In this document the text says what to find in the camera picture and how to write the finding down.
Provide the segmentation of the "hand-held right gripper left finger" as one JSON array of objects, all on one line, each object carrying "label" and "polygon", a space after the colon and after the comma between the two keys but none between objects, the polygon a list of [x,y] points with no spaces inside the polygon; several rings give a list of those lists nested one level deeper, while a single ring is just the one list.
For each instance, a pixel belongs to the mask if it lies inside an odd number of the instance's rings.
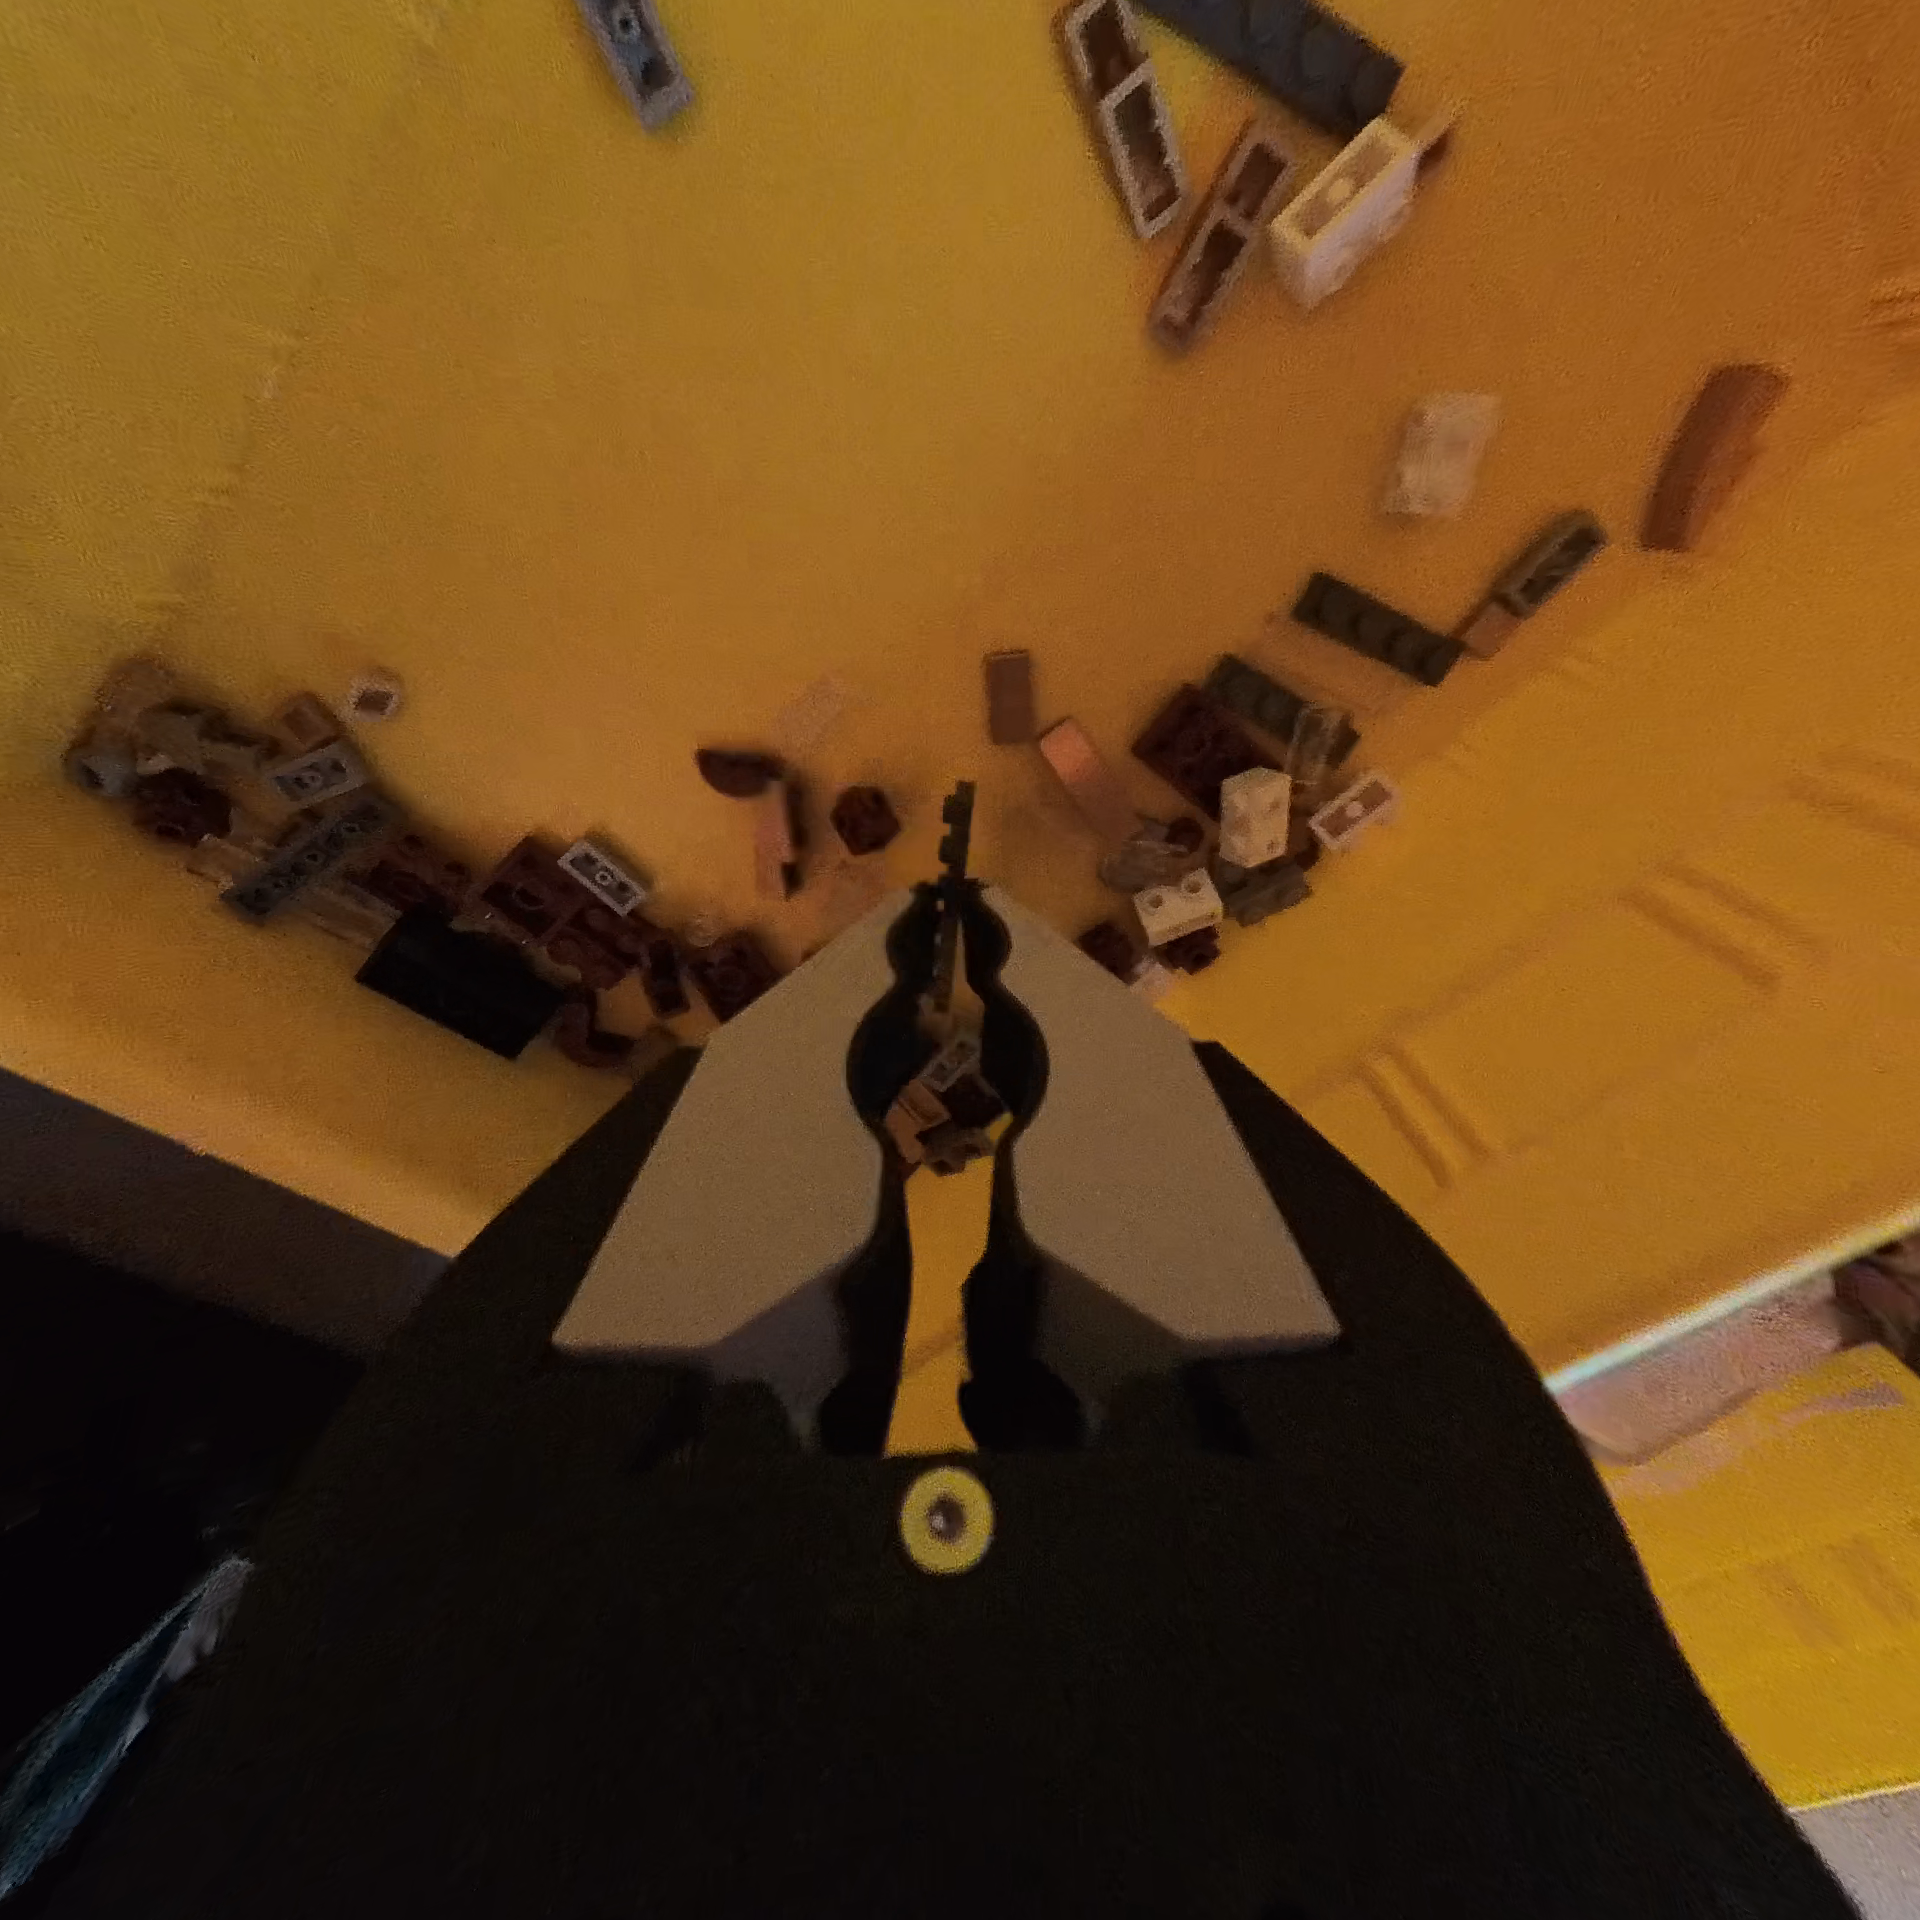
[{"label": "hand-held right gripper left finger", "polygon": [[761,1384],[804,1442],[878,1453],[896,1412],[905,1194],[847,1072],[905,987],[889,947],[929,888],[881,896],[718,1026],[553,1333],[567,1360]]}]

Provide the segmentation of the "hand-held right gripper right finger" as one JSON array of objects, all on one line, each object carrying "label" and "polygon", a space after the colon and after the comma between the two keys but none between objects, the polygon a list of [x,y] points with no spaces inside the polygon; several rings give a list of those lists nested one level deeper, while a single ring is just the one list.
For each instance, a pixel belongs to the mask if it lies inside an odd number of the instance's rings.
[{"label": "hand-held right gripper right finger", "polygon": [[1006,1109],[987,1242],[964,1282],[979,1450],[1079,1450],[1141,1381],[1340,1340],[1177,1023],[995,885],[969,887],[964,973]]}]

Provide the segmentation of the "dark thin toy brick plate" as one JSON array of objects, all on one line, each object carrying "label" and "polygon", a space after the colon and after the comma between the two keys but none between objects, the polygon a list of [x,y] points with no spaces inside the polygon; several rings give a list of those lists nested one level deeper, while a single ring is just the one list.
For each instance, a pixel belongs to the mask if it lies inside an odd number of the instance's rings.
[{"label": "dark thin toy brick plate", "polygon": [[932,972],[921,1002],[925,1020],[941,1026],[953,1013],[953,982],[964,934],[969,887],[969,853],[976,810],[976,782],[957,780],[941,807],[943,836],[939,843],[939,876],[935,893],[939,919],[935,927]]}]

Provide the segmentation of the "yellow plastic storage bin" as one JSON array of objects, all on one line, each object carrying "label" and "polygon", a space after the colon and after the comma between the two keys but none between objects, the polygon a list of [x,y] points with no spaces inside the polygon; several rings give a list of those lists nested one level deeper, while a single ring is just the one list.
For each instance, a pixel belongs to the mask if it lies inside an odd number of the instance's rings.
[{"label": "yellow plastic storage bin", "polygon": [[454,1251],[603,1109],[233,925],[62,780],[100,674],[403,684],[494,856],[747,919],[693,751],[1077,927],[1024,648],[1141,810],[1220,653],[1401,788],[1174,997],[1557,1367],[1915,1212],[1915,4],[1345,4],[1456,108],[1305,316],[1145,339],[1054,4],[4,4],[4,1066]]},{"label": "yellow plastic storage bin", "polygon": [[1857,1343],[1600,1479],[1699,1685],[1792,1808],[1918,1779],[1918,1381]]}]

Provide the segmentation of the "heap of white paper bags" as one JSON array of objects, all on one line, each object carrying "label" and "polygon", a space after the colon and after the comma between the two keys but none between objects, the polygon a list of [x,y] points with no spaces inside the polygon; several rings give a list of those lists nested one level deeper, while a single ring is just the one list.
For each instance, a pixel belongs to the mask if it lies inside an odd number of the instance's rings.
[{"label": "heap of white paper bags", "polygon": [[1918,1234],[1589,1363],[1552,1394],[1585,1451],[1641,1466],[1860,1347],[1915,1367]]}]

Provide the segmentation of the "white shirt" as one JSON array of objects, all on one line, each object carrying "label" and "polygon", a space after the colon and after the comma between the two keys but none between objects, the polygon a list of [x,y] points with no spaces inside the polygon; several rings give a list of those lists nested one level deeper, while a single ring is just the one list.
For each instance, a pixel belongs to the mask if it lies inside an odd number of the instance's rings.
[{"label": "white shirt", "polygon": [[252,1579],[240,1552],[216,1562],[142,1638],[31,1731],[4,1763],[1,1899],[55,1861],[105,1795],[155,1708],[221,1644]]}]

